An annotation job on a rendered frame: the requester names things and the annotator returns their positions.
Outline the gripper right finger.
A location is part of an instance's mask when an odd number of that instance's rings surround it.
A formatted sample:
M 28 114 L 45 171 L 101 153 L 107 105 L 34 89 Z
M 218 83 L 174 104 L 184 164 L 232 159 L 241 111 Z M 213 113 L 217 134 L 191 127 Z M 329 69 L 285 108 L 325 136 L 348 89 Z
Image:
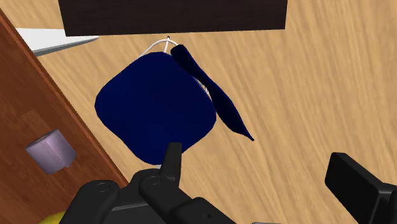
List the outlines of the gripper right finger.
M 397 224 L 397 185 L 382 182 L 348 154 L 331 154 L 324 182 L 358 224 Z

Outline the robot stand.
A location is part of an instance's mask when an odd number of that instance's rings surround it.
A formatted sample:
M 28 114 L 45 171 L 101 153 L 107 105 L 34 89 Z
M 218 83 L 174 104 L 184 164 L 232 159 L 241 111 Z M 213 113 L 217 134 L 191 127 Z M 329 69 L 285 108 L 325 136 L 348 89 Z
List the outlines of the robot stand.
M 284 29 L 288 0 L 58 0 L 68 36 Z

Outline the white flat panel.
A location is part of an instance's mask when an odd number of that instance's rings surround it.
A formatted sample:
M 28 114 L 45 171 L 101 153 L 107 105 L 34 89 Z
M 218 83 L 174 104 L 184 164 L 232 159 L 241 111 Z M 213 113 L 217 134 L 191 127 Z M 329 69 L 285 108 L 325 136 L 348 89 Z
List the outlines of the white flat panel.
M 72 48 L 99 38 L 98 36 L 66 36 L 63 29 L 16 28 L 16 30 L 35 56 Z

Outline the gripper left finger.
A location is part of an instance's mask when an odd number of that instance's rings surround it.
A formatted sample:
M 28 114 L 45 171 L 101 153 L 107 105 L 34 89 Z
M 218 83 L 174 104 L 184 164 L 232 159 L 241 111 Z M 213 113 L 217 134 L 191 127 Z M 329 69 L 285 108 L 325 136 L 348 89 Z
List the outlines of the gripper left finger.
M 170 143 L 159 169 L 134 174 L 120 188 L 110 180 L 84 184 L 59 224 L 177 224 L 174 211 L 191 198 L 179 188 L 180 143 Z

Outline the yellow round object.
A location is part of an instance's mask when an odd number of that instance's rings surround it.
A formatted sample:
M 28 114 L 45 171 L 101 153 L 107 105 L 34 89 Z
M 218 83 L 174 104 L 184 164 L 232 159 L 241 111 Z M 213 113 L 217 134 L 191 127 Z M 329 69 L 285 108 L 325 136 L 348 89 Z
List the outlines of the yellow round object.
M 59 224 L 64 214 L 65 214 L 64 211 L 51 214 L 46 218 L 44 218 L 43 220 L 41 220 L 38 224 Z

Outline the lilac toilet paper roll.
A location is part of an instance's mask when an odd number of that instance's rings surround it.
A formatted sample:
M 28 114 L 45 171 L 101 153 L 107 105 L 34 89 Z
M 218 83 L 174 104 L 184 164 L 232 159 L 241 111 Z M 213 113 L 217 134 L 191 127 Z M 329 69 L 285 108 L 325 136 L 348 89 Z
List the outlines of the lilac toilet paper roll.
M 36 139 L 25 150 L 47 174 L 70 167 L 77 156 L 59 129 Z

